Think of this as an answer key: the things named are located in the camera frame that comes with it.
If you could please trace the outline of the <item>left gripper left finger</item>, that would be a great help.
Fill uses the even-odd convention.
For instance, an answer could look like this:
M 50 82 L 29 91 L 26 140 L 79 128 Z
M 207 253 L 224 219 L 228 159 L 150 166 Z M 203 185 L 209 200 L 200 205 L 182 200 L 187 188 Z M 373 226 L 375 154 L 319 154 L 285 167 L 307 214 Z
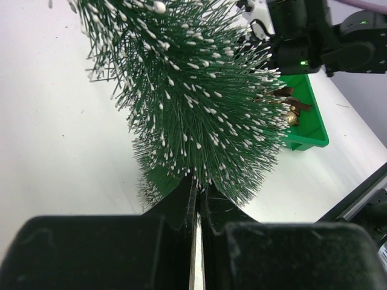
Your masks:
M 184 177 L 141 215 L 36 216 L 1 263 L 2 289 L 190 289 L 197 190 Z

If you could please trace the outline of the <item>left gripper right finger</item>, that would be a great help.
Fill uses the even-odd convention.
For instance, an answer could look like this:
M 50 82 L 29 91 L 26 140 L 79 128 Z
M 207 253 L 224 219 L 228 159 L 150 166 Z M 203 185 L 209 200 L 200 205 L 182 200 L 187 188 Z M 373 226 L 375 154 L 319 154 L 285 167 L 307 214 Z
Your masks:
M 206 289 L 386 288 L 376 245 L 356 224 L 263 224 L 215 186 L 200 216 Z

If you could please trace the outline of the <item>brown ribbon bow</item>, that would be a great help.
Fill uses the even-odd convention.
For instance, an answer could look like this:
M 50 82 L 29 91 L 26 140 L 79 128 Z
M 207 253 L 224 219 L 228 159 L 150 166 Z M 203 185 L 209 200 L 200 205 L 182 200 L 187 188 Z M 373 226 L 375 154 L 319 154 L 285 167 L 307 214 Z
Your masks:
M 262 103 L 266 111 L 277 110 L 280 113 L 294 112 L 300 116 L 301 112 L 310 112 L 313 105 L 302 102 L 293 96 L 294 88 L 285 86 L 275 91 L 265 92 L 253 99 L 255 103 Z

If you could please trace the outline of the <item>small green christmas tree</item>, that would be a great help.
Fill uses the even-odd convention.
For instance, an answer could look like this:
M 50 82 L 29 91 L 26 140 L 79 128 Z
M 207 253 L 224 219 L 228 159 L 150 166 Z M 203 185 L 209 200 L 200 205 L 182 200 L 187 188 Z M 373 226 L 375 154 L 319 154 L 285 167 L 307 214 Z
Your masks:
M 235 1 L 70 1 L 90 43 L 91 82 L 127 111 L 148 207 L 185 177 L 251 201 L 288 129 L 284 84 Z

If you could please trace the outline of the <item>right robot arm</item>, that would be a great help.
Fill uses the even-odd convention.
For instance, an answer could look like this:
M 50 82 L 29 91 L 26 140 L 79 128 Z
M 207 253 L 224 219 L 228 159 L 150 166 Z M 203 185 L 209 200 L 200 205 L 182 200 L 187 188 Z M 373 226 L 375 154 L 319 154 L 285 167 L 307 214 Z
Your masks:
M 312 74 L 321 67 L 328 77 L 336 72 L 386 73 L 386 7 L 366 1 L 344 3 L 358 11 L 334 25 L 327 1 L 267 1 L 273 33 L 254 12 L 253 1 L 237 1 L 236 6 L 267 36 L 252 33 L 251 45 L 268 49 L 267 67 L 283 76 Z

